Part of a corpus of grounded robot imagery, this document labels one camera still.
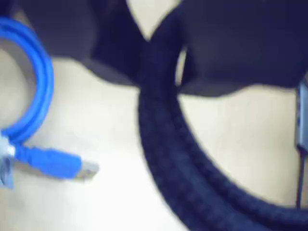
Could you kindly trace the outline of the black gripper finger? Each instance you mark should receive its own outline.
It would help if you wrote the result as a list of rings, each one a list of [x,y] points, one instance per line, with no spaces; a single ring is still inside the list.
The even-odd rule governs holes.
[[[47,52],[111,83],[138,83],[146,45],[124,0],[16,0]]]
[[[293,88],[308,70],[305,0],[185,0],[183,92],[221,96],[261,84]]]

